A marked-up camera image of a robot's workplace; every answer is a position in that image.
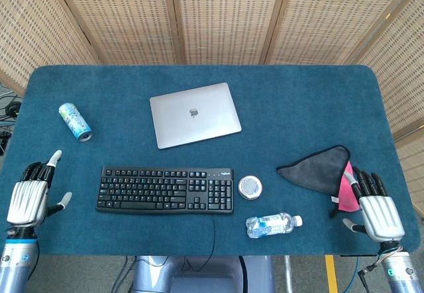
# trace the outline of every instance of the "blue felt tabletop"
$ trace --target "blue felt tabletop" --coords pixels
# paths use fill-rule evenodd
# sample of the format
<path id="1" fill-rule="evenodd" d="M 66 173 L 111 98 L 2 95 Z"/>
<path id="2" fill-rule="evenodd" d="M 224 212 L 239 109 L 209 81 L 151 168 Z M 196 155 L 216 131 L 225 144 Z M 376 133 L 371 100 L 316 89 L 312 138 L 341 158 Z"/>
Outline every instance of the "blue felt tabletop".
<path id="1" fill-rule="evenodd" d="M 242 131 L 158 150 L 149 98 L 227 82 Z M 78 142 L 58 113 L 74 103 L 93 129 Z M 15 182 L 32 162 L 63 151 L 50 204 L 71 191 L 65 211 L 38 228 L 41 251 L 77 255 L 208 255 L 210 215 L 121 215 L 95 210 L 102 166 L 233 168 L 235 183 L 255 175 L 262 195 L 235 193 L 232 215 L 215 215 L 214 255 L 374 254 L 367 236 L 334 219 L 330 197 L 284 180 L 276 167 L 345 145 L 354 165 L 377 172 L 403 221 L 402 245 L 412 251 L 419 231 L 390 133 L 378 83 L 365 66 L 46 66 L 37 69 L 17 120 L 0 177 L 3 226 Z M 300 215 L 286 235 L 250 239 L 246 218 L 279 212 Z"/>

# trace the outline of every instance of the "gray cloth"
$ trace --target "gray cloth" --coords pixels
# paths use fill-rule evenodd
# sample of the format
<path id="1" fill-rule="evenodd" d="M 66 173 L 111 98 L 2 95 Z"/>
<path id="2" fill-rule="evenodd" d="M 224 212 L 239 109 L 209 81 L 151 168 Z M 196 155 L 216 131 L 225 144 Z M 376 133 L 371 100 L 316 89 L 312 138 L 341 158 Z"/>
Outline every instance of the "gray cloth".
<path id="1" fill-rule="evenodd" d="M 345 146 L 335 145 L 277 167 L 277 171 L 296 185 L 337 197 L 349 158 L 350 152 Z"/>

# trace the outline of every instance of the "plastic bottle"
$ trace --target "plastic bottle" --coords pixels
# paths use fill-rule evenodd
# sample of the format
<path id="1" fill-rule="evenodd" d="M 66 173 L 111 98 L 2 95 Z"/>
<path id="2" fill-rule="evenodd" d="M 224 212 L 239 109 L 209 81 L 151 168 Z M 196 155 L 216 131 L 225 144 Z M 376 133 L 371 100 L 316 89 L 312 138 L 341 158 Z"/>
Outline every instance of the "plastic bottle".
<path id="1" fill-rule="evenodd" d="M 261 238 L 278 233 L 290 233 L 294 227 L 300 227 L 302 223 L 299 215 L 292 217 L 285 212 L 266 217 L 251 217 L 246 220 L 247 235 L 250 238 Z"/>

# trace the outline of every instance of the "robotic hand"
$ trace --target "robotic hand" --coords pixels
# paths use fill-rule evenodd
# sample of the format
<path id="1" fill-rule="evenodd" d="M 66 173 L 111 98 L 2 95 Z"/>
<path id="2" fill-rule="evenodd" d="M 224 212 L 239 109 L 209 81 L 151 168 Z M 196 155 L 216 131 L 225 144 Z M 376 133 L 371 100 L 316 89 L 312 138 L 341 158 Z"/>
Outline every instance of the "robotic hand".
<path id="1" fill-rule="evenodd" d="M 369 293 L 365 274 L 382 264 L 393 293 L 423 293 L 416 270 L 409 253 L 403 251 L 400 240 L 405 235 L 393 199 L 388 196 L 379 176 L 353 168 L 357 180 L 349 173 L 344 176 L 350 182 L 358 200 L 364 225 L 343 219 L 343 223 L 353 232 L 366 233 L 371 240 L 380 244 L 378 259 L 373 264 L 358 272 L 359 278 Z"/>
<path id="2" fill-rule="evenodd" d="M 72 193 L 67 192 L 60 202 L 47 207 L 48 191 L 61 155 L 62 151 L 57 150 L 47 163 L 29 165 L 21 181 L 15 184 L 7 214 L 11 228 L 7 230 L 0 262 L 0 293 L 25 291 L 40 254 L 35 228 L 46 217 L 65 209 L 71 200 Z"/>

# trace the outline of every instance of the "laptop lid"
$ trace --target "laptop lid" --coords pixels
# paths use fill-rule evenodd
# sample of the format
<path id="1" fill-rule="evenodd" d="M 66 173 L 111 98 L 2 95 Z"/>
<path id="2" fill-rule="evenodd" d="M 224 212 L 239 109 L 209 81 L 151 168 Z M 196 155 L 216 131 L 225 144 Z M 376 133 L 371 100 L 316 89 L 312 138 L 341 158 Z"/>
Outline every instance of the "laptop lid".
<path id="1" fill-rule="evenodd" d="M 150 98 L 158 148 L 241 131 L 227 83 Z"/>

